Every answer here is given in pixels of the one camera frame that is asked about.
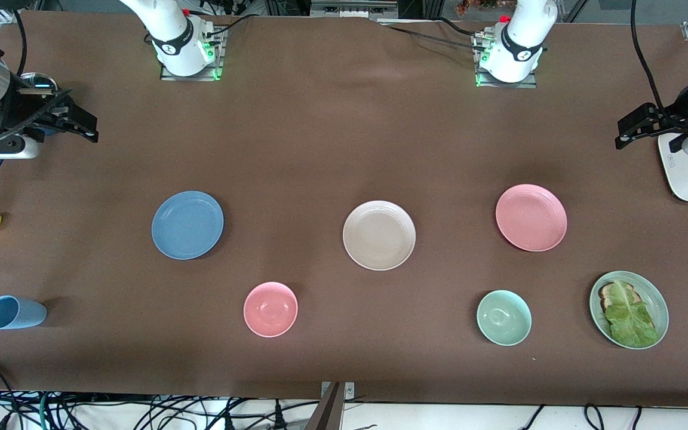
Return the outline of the pink plate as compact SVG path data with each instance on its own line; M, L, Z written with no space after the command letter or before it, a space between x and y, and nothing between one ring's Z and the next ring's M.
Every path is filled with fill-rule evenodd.
M495 223L511 245L524 251L557 247L568 228L566 210L555 194L533 183L504 191L495 204Z

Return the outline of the blue plate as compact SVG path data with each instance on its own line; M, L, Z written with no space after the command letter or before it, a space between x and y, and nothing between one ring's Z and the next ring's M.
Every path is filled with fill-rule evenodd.
M183 191L158 207L151 221L151 239L171 259L196 259L215 247L225 225L222 206L215 198L201 191Z

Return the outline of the glass saucepan lid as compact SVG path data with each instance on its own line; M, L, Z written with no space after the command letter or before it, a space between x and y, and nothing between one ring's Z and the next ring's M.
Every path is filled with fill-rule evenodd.
M27 72L21 75L21 80L31 89L35 89L40 95L53 94L60 90L57 82L44 73Z

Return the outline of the toast slice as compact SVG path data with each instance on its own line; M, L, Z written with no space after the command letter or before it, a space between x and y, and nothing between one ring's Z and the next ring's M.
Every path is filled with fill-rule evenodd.
M633 305L642 302L641 296L636 292L634 286L627 281L612 281L600 288L601 309L608 311L614 304Z

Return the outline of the green plate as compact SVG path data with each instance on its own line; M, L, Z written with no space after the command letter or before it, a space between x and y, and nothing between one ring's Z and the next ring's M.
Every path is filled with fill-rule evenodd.
M638 292L638 294L641 296L642 300L646 302L648 312L650 316L652 316L653 323L657 327L658 335L660 336L660 340L658 340L658 342L654 345L649 346L649 348L626 348L626 346L620 345L618 342L612 340L612 338L610 337L609 323L604 318L604 312L601 308L600 297L598 296L598 292L600 291L600 288L602 286L615 280L627 281L628 283L633 285L636 292ZM641 351L642 349L650 349L653 346L658 345L658 343L660 343L661 340L664 339L669 326L669 313L667 309L667 304L661 292L658 291L658 289L650 281L648 281L647 278L637 273L628 271L608 272L600 276L598 280L595 281L589 294L589 314L592 320L594 321L595 326L598 327L598 329L600 330L601 334L603 334L604 337L612 341L614 345L618 345L621 348L626 349L635 349L636 351Z

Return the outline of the green lettuce leaf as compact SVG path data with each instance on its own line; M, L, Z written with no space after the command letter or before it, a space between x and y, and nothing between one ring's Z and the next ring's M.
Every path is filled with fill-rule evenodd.
M646 302L633 305L614 304L604 311L610 337L626 348L649 348L660 340Z

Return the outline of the blue cup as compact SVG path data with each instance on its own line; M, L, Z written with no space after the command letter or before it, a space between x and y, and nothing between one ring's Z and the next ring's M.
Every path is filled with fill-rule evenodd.
M48 310L35 300L0 296L0 330L36 327L46 320Z

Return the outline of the green bowl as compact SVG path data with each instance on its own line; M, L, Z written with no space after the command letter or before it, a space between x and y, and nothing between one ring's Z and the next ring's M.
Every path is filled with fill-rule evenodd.
M530 334L532 312L527 303L513 291L490 291L478 304L476 324L487 340L508 348L519 345Z

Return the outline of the brown table cloth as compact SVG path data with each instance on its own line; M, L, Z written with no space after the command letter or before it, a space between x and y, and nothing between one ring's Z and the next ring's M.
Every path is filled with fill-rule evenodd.
M132 14L24 12L27 67L73 90L99 142L58 134L0 169L0 296L47 309L0 330L14 388L313 398L354 382L367 402L688 406L688 204L655 140L615 149L652 98L625 26L552 28L535 89L476 87L472 55L366 19L252 17L217 82L164 82ZM533 183L566 210L563 241L514 247L495 223ZM175 260L151 221L183 191L226 225ZM342 243L368 201L402 207L401 266L358 266ZM621 348L589 314L608 272L661 292L664 339ZM264 338L251 289L289 286L298 315ZM476 324L490 291L532 312L519 345Z

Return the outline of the pink bowl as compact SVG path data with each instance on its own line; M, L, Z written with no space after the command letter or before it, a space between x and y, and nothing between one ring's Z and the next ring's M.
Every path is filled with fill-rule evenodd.
M248 329L264 338L288 332L297 315L297 297L289 286L278 281L267 281L252 288L243 306Z

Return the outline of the beige plate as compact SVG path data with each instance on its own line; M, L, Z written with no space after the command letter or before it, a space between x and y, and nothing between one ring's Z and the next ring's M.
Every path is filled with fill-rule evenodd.
M409 213L382 199L355 207L342 226L342 243L348 256L372 271L401 266L416 242L417 231Z

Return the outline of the grey metal fixture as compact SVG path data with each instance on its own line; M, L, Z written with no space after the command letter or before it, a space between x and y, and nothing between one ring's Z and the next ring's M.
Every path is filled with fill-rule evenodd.
M311 17L366 17L372 21L398 19L398 0L311 0Z

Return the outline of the dark metal bar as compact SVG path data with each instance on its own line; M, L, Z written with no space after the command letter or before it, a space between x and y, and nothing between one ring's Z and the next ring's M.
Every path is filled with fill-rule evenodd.
M346 383L329 383L304 430L340 430L346 394Z

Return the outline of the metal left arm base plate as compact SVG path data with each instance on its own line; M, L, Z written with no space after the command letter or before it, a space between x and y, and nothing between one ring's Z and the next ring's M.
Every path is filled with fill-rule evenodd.
M475 79L478 87L535 89L535 69L543 47L514 53L499 43L494 33L472 36Z

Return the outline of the small metal edge bracket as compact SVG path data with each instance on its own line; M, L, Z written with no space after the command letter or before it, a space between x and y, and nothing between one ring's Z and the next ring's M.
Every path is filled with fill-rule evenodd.
M322 382L321 384L321 398L325 396L325 393L328 390L328 387L332 383L329 381ZM350 401L355 399L355 383L354 382L346 382L342 383L342 386L344 387L344 400Z

